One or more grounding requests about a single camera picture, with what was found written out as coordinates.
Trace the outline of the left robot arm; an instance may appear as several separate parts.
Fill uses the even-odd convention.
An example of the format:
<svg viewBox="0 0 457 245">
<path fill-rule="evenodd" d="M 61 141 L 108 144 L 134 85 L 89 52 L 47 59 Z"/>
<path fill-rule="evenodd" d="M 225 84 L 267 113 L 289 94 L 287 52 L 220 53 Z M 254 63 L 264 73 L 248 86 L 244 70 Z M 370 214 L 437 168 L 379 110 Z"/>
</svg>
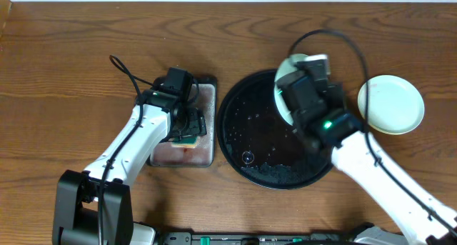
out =
<svg viewBox="0 0 457 245">
<path fill-rule="evenodd" d="M 197 97 L 145 90 L 131 118 L 100 157 L 84 171 L 67 170 L 59 179 L 53 244 L 152 244 L 156 232 L 134 222 L 130 187 L 154 149 L 169 139 L 212 136 L 216 94 Z"/>
</svg>

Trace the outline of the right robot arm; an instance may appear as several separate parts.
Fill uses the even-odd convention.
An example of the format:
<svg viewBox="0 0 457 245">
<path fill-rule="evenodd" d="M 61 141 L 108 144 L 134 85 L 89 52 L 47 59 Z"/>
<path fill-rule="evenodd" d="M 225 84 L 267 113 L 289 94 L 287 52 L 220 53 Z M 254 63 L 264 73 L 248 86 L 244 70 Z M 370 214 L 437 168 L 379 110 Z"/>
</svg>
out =
<svg viewBox="0 0 457 245">
<path fill-rule="evenodd" d="M 281 117 L 312 154 L 329 153 L 331 164 L 371 196 L 409 244 L 455 244 L 456 210 L 419 185 L 369 131 L 375 101 L 371 81 L 359 91 L 359 119 L 347 109 L 341 85 L 329 76 L 325 54 L 285 59 L 274 79 Z"/>
</svg>

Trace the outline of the green yellow sponge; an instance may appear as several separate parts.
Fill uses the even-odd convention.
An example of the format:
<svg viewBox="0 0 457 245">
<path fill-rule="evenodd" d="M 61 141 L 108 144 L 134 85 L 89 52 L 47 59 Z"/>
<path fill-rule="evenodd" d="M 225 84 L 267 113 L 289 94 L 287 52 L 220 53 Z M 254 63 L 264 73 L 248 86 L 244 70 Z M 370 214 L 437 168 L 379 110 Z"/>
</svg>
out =
<svg viewBox="0 0 457 245">
<path fill-rule="evenodd" d="M 199 138 L 197 136 L 189 136 L 181 139 L 176 139 L 171 142 L 172 147 L 192 149 L 198 144 Z"/>
</svg>

